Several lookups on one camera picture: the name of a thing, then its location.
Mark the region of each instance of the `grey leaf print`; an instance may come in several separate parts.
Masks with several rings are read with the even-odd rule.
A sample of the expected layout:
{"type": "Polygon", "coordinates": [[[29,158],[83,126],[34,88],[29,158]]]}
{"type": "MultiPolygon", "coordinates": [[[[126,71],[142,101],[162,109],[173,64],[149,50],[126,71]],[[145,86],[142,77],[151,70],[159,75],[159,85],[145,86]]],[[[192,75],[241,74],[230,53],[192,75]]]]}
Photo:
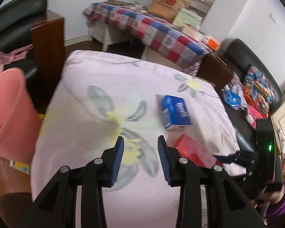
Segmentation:
{"type": "Polygon", "coordinates": [[[104,117],[107,117],[107,113],[112,112],[115,109],[113,100],[103,89],[95,86],[88,86],[88,95],[94,102],[99,113],[104,117]]]}
{"type": "Polygon", "coordinates": [[[139,103],[137,110],[133,115],[129,116],[126,121],[137,122],[147,113],[147,101],[143,100],[139,103]]]}
{"type": "Polygon", "coordinates": [[[197,91],[194,90],[193,88],[191,88],[191,96],[196,97],[196,93],[197,93],[197,91]]]}
{"type": "Polygon", "coordinates": [[[69,66],[69,65],[73,65],[73,64],[80,64],[82,62],[83,62],[83,60],[80,60],[80,61],[77,61],[77,62],[74,62],[72,60],[68,60],[68,61],[66,61],[66,65],[69,66]]]}
{"type": "Polygon", "coordinates": [[[151,177],[156,177],[158,172],[158,153],[154,147],[151,147],[138,133],[123,128],[120,133],[121,136],[125,136],[128,139],[138,139],[140,142],[135,142],[135,145],[139,148],[141,155],[138,156],[142,167],[151,177]]]}
{"type": "Polygon", "coordinates": [[[185,77],[183,77],[182,75],[180,74],[175,74],[174,75],[174,78],[179,80],[179,81],[186,81],[187,79],[185,77]]]}
{"type": "Polygon", "coordinates": [[[212,95],[209,95],[208,93],[205,93],[203,91],[199,91],[203,96],[209,96],[209,97],[214,97],[214,98],[219,98],[218,96],[212,96],[212,95]]]}
{"type": "Polygon", "coordinates": [[[187,84],[183,83],[178,87],[177,92],[179,92],[179,93],[183,92],[183,91],[187,90],[188,88],[189,88],[189,86],[187,84]]]}
{"type": "Polygon", "coordinates": [[[129,185],[136,177],[139,169],[139,164],[124,165],[122,164],[119,169],[116,183],[112,188],[103,188],[103,191],[110,192],[120,190],[129,185]]]}
{"type": "Polygon", "coordinates": [[[134,65],[134,66],[136,66],[136,67],[140,67],[138,64],[136,64],[136,63],[138,63],[138,62],[141,62],[142,60],[138,60],[138,61],[133,61],[133,62],[123,62],[123,63],[115,63],[115,64],[132,64],[132,65],[134,65]]]}

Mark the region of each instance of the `metal screw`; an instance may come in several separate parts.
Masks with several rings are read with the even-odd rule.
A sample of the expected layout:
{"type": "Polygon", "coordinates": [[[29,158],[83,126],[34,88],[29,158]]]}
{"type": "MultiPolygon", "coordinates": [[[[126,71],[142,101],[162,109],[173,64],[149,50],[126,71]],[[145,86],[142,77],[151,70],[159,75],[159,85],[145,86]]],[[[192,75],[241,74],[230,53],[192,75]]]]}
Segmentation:
{"type": "Polygon", "coordinates": [[[68,171],[69,171],[69,168],[67,166],[63,166],[63,167],[60,168],[60,172],[61,173],[66,173],[68,171]]]}
{"type": "Polygon", "coordinates": [[[180,158],[178,160],[181,164],[187,164],[188,163],[188,160],[186,158],[180,158]]]}
{"type": "Polygon", "coordinates": [[[96,158],[96,159],[94,159],[94,164],[102,164],[102,163],[103,163],[102,158],[96,158]]]}
{"type": "Polygon", "coordinates": [[[218,172],[223,170],[223,168],[220,165],[215,165],[213,168],[215,171],[218,171],[218,172]]]}

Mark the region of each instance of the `pink plastic basket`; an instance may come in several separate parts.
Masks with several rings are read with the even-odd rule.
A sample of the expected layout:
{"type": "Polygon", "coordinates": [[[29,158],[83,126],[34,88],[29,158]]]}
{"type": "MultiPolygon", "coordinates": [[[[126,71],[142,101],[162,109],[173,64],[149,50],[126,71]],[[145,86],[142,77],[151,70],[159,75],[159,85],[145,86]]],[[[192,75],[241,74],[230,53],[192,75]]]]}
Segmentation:
{"type": "Polygon", "coordinates": [[[0,73],[0,157],[30,164],[41,120],[19,68],[0,73]]]}

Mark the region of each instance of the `new balance logo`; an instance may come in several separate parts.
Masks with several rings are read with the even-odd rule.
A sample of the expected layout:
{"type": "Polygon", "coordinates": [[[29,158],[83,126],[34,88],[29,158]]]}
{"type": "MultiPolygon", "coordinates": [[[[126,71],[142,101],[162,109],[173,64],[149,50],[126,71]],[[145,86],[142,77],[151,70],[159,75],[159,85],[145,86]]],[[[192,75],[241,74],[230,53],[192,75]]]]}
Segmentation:
{"type": "Polygon", "coordinates": [[[176,0],[161,0],[160,2],[163,2],[169,6],[173,6],[176,3],[176,0]]]}
{"type": "Polygon", "coordinates": [[[175,106],[178,109],[178,114],[180,115],[180,117],[187,117],[188,113],[186,111],[185,105],[183,102],[177,102],[175,103],[175,106]]]}

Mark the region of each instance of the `black leather sofa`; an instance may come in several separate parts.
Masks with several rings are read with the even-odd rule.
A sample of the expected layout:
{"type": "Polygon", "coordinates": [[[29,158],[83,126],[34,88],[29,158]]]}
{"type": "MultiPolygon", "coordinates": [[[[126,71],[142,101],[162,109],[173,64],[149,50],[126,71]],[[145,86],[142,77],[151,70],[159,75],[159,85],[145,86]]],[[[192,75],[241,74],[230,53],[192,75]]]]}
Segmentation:
{"type": "MultiPolygon", "coordinates": [[[[280,106],[281,90],[261,60],[240,39],[227,39],[222,43],[221,48],[222,52],[220,54],[222,54],[223,59],[228,59],[233,63],[234,72],[239,76],[242,83],[250,65],[256,66],[267,78],[276,92],[276,97],[270,105],[270,113],[274,113],[280,106]]],[[[255,130],[246,121],[244,111],[241,109],[236,111],[223,101],[221,93],[219,96],[235,129],[240,149],[244,151],[254,151],[256,148],[255,130]]]]}
{"type": "MultiPolygon", "coordinates": [[[[31,21],[46,12],[47,0],[13,0],[0,8],[0,51],[9,53],[32,44],[31,21]]],[[[47,97],[46,86],[38,73],[33,50],[26,59],[5,65],[4,70],[18,67],[23,70],[27,89],[35,106],[47,97]]]]}

